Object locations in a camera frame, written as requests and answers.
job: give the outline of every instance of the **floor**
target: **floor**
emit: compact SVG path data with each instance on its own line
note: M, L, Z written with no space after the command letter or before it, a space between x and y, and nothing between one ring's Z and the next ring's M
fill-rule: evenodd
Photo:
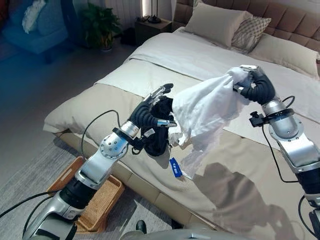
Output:
M11 207L13 203L44 192L77 156L79 153L76 150L66 145L62 140L55 138L42 149L37 157L21 168L3 187L0 187L0 213ZM0 240L21 239L28 216L37 203L45 197L32 199L3 216L0 219ZM48 202L40 205L31 221L46 204ZM119 240L123 234L136 229L138 220L146 222L148 233L172 229L171 218L167 214L128 187L125 187L106 219L105 231L76 234L73 239Z
M134 50L117 39L109 53L55 47L51 64L23 51L0 61L0 187L54 139L42 130L45 117L120 66Z

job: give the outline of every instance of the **black shoe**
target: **black shoe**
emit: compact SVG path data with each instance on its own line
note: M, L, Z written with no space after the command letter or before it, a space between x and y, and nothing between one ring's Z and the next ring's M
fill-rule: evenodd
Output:
M147 226L145 221L139 220L135 225L135 230L143 232L143 234L147 234Z

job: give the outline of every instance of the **blue tag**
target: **blue tag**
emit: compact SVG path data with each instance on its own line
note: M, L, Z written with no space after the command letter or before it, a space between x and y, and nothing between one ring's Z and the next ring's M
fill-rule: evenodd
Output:
M169 161L170 161L174 176L176 178L181 177L182 176L182 172L181 172L180 167L179 167L177 161L175 160L175 158L173 157Z

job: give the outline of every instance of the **upholstered headboard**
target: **upholstered headboard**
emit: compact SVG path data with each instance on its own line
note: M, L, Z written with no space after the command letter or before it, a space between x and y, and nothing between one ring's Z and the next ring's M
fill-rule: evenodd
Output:
M177 0L172 29L185 26L193 12L194 0ZM203 0L225 9L248 11L254 16L271 18L265 33L290 40L309 49L320 50L320 18L316 14L268 0Z

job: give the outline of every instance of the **beige bed frame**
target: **beige bed frame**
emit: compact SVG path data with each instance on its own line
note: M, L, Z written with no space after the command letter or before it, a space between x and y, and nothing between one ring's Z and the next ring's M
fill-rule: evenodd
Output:
M203 0L203 2L221 8L247 10L255 16L272 18L271 23L265 30L266 33L299 43L315 51L319 51L320 49L320 23L317 22L315 14L278 3L269 3L266 0ZM177 0L173 30L188 23L192 10L193 0ZM72 132L57 133L56 136L71 147L79 150L80 138ZM92 144L88 142L84 143L84 154L87 157L95 153L96 150L97 148ZM207 222L198 217L135 175L122 162L116 164L113 175L179 223L184 225L194 222L204 223L223 231L223 229L214 226L212 222Z

